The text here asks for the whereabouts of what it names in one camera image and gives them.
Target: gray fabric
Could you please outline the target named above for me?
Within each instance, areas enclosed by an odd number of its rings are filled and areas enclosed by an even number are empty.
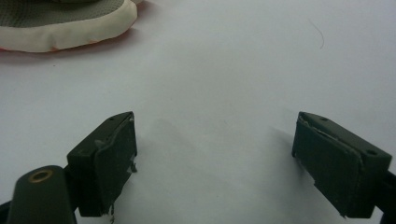
[[[123,0],[74,4],[50,0],[0,0],[0,26],[25,28],[84,21],[105,16],[122,3]]]

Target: white table surface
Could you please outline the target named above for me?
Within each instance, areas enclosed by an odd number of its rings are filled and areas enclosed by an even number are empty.
[[[148,0],[113,40],[1,51],[0,203],[133,110],[116,223],[379,223],[340,217],[290,151],[307,111],[396,156],[395,21],[394,0]]]

